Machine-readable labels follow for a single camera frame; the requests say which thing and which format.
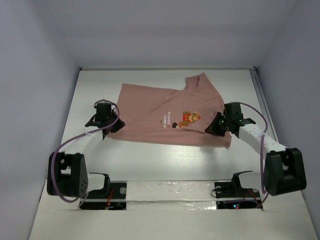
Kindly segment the pink printed t shirt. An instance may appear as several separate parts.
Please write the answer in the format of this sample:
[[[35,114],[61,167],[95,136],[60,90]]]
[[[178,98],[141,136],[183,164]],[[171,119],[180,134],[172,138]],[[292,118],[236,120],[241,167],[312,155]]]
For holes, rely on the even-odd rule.
[[[182,90],[124,83],[117,101],[124,127],[109,138],[165,145],[226,147],[232,137],[205,133],[224,101],[207,76],[187,77]]]

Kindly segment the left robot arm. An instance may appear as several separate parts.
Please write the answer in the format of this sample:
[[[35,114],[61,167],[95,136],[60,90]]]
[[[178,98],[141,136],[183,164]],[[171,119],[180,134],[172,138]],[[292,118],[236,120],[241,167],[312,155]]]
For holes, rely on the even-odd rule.
[[[96,145],[121,130],[118,106],[101,99],[94,103],[95,114],[85,124],[83,132],[63,142],[49,157],[46,191],[66,203],[87,199],[107,199],[112,194],[107,173],[89,172],[86,162],[91,160]]]

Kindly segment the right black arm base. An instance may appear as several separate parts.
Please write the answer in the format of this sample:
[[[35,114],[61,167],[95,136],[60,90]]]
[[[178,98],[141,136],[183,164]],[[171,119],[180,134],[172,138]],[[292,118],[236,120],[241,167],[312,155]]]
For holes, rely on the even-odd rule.
[[[236,172],[231,180],[217,181],[211,190],[211,197],[216,200],[218,210],[261,209],[261,195],[258,190],[244,188],[240,182],[240,175],[250,173],[251,170]]]

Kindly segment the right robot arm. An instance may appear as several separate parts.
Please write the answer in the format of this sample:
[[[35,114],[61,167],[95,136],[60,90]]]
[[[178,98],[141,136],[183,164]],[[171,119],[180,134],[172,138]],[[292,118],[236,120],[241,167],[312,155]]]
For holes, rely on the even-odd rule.
[[[253,109],[261,118],[262,113],[243,102],[230,102],[224,105],[205,129],[205,133],[223,137],[226,133],[235,135],[248,144],[260,156],[260,181],[263,194],[278,196],[305,190],[307,179],[302,152],[288,148],[267,136],[268,122],[260,129],[251,118],[245,118],[241,106]]]

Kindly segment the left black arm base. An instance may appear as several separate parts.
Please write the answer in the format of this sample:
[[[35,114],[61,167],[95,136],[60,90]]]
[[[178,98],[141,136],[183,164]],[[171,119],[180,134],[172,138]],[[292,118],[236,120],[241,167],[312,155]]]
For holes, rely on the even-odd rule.
[[[103,175],[103,188],[90,191],[86,199],[81,200],[79,208],[81,210],[126,210],[127,181],[111,181],[108,174]]]

